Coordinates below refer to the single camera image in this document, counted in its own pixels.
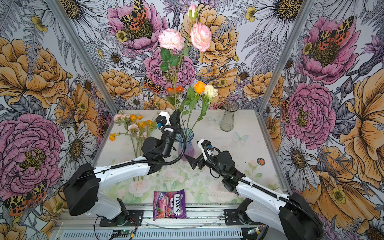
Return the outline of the yellow orange poppy stem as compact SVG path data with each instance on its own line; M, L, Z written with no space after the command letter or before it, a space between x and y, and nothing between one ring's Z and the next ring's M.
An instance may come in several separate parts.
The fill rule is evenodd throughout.
M151 120L144 120L144 117L139 115L130 115L129 117L129 123L130 125L134 125L138 127L139 129L150 129L153 125L153 121Z

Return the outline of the orange gerbera flower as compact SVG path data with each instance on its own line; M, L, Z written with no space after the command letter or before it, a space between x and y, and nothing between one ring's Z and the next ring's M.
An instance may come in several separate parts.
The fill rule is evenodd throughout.
M183 92L184 92L184 88L183 87L177 87L177 88L168 88L167 89L167 93L168 93L168 96L167 96L167 100L170 104L172 105L177 105L180 101L179 101L179 95L181 95Z

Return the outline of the yellow orange rose flower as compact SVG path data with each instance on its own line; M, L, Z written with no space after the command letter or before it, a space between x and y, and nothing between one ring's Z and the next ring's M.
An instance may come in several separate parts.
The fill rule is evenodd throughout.
M188 115L187 126L186 128L193 130L196 123L201 121L203 117L206 115L210 99L205 94L206 84L198 81L193 87L190 87L187 91L187 98L182 102L182 105L185 107ZM201 113L194 125L190 126L190 120L193 113L193 110L198 106L199 100L202 100Z

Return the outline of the white rose flower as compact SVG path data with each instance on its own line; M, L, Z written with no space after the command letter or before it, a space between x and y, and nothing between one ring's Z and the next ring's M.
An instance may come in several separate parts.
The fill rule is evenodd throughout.
M202 94L203 94L203 103L202 103L201 113L192 128L194 128L196 123L201 121L203 117L206 115L211 102L215 97L218 96L218 90L211 85L206 85L204 86L204 91L202 92Z

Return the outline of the pink carnation flower stem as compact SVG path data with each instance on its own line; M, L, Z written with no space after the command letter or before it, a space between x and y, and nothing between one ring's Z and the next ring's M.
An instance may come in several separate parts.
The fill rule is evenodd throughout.
M212 33L208 26L198 22L198 12L199 9L196 5L188 7L187 16L191 21L190 42L195 49L204 52L210 47ZM163 73L170 74L172 83L170 88L177 88L179 87L178 81L181 79L178 76L181 71L180 66L183 64L190 48L185 44L182 34L174 29L164 30L159 35L158 40L163 60L160 69Z

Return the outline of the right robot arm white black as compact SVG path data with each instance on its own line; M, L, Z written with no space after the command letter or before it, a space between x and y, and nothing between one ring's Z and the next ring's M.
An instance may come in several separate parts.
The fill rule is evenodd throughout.
M198 158L186 157L193 169L210 168L222 176L222 184L231 193L244 198L238 207L243 222L259 222L286 235L289 240L321 240L323 224L304 198L272 191L241 173L228 151L204 151Z

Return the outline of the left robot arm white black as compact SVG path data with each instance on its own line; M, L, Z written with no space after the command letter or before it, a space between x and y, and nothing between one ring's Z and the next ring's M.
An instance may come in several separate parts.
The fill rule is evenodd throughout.
M86 213L95 214L107 220L112 226L122 226L129 221L130 214L120 199L105 195L103 189L133 177L151 175L163 166L177 163L185 154L183 149L173 161L166 162L174 150L176 137L186 139L182 130L180 110L172 114L161 112L157 118L157 128L162 132L160 139L148 137L141 148L143 155L120 164L93 167L81 165L64 184L63 192L69 214L72 217Z

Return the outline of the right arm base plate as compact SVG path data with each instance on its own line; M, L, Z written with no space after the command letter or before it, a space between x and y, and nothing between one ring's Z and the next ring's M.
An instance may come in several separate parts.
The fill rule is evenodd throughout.
M262 223L252 221L245 212L238 209L224 209L226 226L261 226Z

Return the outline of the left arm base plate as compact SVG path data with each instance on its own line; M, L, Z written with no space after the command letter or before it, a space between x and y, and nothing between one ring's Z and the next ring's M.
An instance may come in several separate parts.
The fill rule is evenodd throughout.
M120 213L112 220L102 218L100 227L140 227L142 225L144 211L128 210L126 213Z

